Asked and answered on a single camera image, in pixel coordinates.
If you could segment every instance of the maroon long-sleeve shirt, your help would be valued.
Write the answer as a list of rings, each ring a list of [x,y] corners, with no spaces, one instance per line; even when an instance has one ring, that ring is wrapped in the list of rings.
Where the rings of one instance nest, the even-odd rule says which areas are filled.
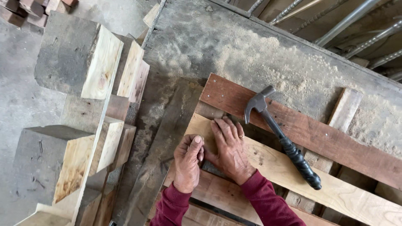
[[[240,187],[265,226],[306,226],[285,200],[275,194],[272,183],[258,170]],[[191,193],[179,192],[172,183],[163,190],[150,226],[181,226],[183,215],[189,208],[190,197]]]

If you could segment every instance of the fingernail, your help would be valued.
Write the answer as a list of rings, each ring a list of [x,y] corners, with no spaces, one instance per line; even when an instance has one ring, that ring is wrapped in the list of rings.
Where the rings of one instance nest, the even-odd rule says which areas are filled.
[[[199,143],[199,142],[201,141],[201,136],[200,136],[200,135],[196,136],[196,137],[194,138],[194,141],[195,141],[196,143]]]

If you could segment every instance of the claw hammer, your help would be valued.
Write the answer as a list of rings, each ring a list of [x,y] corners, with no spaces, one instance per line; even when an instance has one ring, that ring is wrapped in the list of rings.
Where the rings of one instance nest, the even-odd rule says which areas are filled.
[[[296,145],[284,135],[283,131],[279,127],[279,125],[275,122],[274,118],[272,118],[271,114],[267,110],[267,103],[265,102],[265,98],[269,95],[273,94],[275,89],[273,86],[266,87],[260,93],[257,93],[254,97],[252,97],[248,103],[247,107],[244,110],[244,118],[246,124],[250,122],[250,113],[253,108],[257,110],[261,114],[261,116],[268,123],[271,130],[274,132],[276,137],[278,137],[279,142],[283,146],[283,149],[286,155],[290,158],[293,165],[300,172],[302,177],[307,181],[307,183],[314,188],[315,190],[321,189],[321,179],[320,177],[314,173],[311,169],[310,165],[304,159],[303,154],[296,147]]]

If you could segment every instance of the hammer head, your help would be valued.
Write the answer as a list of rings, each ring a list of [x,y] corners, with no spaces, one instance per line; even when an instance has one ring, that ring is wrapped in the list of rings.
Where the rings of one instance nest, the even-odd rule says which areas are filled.
[[[273,93],[275,93],[275,88],[273,86],[267,86],[248,101],[247,107],[244,110],[244,120],[246,121],[246,124],[248,124],[250,121],[251,110],[255,108],[259,113],[262,112],[265,108],[267,108],[265,98]]]

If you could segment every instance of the person's left hand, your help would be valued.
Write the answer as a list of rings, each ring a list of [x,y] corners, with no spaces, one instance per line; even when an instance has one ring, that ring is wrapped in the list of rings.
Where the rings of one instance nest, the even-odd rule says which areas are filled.
[[[174,150],[176,175],[173,186],[182,193],[191,193],[198,185],[198,160],[204,159],[204,140],[198,134],[185,135]]]

